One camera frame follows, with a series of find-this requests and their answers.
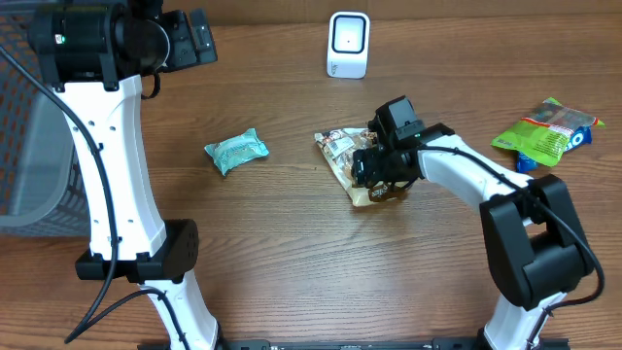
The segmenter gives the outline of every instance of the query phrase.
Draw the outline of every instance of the wooden table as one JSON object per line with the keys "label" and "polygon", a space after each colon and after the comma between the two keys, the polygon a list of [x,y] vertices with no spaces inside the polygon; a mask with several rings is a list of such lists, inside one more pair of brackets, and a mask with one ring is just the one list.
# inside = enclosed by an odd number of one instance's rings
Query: wooden table
{"label": "wooden table", "polygon": [[[475,335],[499,294],[478,217],[425,181],[402,203],[353,208],[313,133],[364,125],[378,106],[406,94],[427,124],[446,123],[513,167],[511,154],[490,141],[554,96],[607,124],[593,145],[552,170],[570,188],[607,286],[598,301],[559,311],[544,334],[570,337],[574,348],[622,347],[622,16],[374,21],[360,81],[327,78],[327,33],[325,24],[215,27],[220,61],[163,76],[160,96],[142,105],[155,201],[164,218],[196,219],[196,275],[225,334]],[[223,178],[203,146],[249,127],[270,157]],[[166,339],[143,298],[65,347],[100,287],[74,272],[87,239],[0,244],[1,348],[131,349]],[[571,296],[594,286],[594,276],[586,278]],[[135,290],[116,281],[104,304]]]}

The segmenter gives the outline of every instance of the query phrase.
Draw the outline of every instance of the plastic packaging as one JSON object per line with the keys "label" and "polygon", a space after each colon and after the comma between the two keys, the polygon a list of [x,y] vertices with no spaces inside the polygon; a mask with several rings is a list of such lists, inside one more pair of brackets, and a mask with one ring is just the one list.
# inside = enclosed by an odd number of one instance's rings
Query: plastic packaging
{"label": "plastic packaging", "polygon": [[[581,145],[591,144],[591,143],[592,143],[591,126],[581,126],[574,132],[574,134],[570,138],[570,141],[566,145],[566,149],[564,150],[564,153],[570,150],[573,150]],[[537,169],[537,161],[531,159],[530,157],[525,156],[525,154],[522,152],[518,153],[518,158],[516,159],[516,171],[520,173],[526,173],[528,171],[532,171],[536,169]]]}
{"label": "plastic packaging", "polygon": [[353,154],[356,150],[370,148],[374,144],[376,133],[366,128],[342,128],[333,131],[316,133],[315,141],[322,150],[330,169],[337,177],[339,184],[352,198],[354,206],[373,204],[369,200],[369,190],[355,188],[352,178]]}
{"label": "plastic packaging", "polygon": [[223,176],[226,176],[229,170],[238,165],[270,154],[253,128],[248,129],[240,136],[207,145],[205,152],[214,159],[214,164],[221,170]]}
{"label": "plastic packaging", "polygon": [[597,118],[548,98],[528,117],[493,140],[491,145],[519,151],[539,163],[555,166],[581,126],[604,125]]}

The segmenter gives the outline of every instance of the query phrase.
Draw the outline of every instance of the brown snack package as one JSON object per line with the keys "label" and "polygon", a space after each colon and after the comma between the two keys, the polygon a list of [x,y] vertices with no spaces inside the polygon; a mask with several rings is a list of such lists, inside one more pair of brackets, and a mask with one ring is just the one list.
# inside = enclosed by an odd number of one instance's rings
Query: brown snack package
{"label": "brown snack package", "polygon": [[346,191],[354,206],[366,206],[393,197],[402,197],[405,191],[389,192],[388,187],[379,183],[373,189],[354,187],[352,177],[353,154],[374,145],[376,133],[366,128],[346,127],[315,134],[315,141],[322,150],[330,169]]}

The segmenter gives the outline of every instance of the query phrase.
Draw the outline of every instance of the green snack bag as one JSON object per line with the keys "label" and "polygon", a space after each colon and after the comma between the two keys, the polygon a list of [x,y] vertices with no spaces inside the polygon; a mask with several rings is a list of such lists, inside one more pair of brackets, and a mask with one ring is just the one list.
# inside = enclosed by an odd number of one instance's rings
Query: green snack bag
{"label": "green snack bag", "polygon": [[491,145],[519,151],[539,163],[555,166],[572,134],[581,126],[591,125],[605,126],[598,118],[564,107],[549,97]]}

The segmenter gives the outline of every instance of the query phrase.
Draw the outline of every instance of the teal snack packet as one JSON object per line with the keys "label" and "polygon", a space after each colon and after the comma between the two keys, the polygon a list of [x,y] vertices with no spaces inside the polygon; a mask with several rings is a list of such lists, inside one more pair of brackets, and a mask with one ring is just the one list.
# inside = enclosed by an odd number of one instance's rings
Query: teal snack packet
{"label": "teal snack packet", "polygon": [[212,157],[214,164],[221,170],[223,176],[226,176],[229,170],[238,165],[270,154],[263,141],[257,137],[254,128],[248,129],[240,136],[207,145],[205,152]]}

